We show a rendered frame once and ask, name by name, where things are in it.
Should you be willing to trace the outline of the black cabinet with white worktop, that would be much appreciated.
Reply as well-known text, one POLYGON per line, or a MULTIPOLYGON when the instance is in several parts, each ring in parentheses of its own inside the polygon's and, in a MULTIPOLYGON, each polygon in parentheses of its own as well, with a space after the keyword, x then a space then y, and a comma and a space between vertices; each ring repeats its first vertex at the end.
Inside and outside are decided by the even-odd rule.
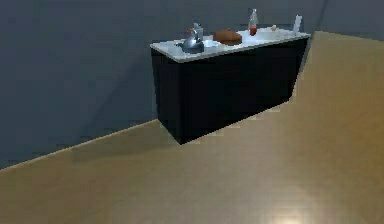
POLYGON ((261 28, 242 43, 188 54, 152 43, 157 118, 180 144, 289 101, 311 35, 261 28))

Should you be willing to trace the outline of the clear bottle with red liquid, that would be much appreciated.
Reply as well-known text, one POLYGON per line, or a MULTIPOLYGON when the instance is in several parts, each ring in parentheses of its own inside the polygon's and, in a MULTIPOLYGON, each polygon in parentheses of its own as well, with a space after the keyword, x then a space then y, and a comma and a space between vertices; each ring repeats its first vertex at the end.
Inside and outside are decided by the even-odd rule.
POLYGON ((251 36, 254 36, 256 34, 257 24, 258 24, 257 10, 253 9, 250 15, 249 24, 248 24, 249 34, 251 36))

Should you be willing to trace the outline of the brown bread loaf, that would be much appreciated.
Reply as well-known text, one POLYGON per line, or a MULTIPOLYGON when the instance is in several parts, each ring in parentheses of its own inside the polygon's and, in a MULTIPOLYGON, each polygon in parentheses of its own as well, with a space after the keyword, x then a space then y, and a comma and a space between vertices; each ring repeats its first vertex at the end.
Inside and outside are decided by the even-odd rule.
POLYGON ((219 30, 213 34, 213 40, 228 46, 234 46, 242 43, 242 36, 231 29, 219 30))

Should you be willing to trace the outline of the grey metal kettle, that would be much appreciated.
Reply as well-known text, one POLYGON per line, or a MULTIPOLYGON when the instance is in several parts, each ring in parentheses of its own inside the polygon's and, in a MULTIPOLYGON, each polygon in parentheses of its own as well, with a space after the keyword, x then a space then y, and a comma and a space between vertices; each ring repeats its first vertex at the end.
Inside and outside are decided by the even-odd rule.
POLYGON ((182 43, 182 51, 185 53, 197 54, 204 51, 203 27, 195 23, 190 29, 190 36, 182 43))

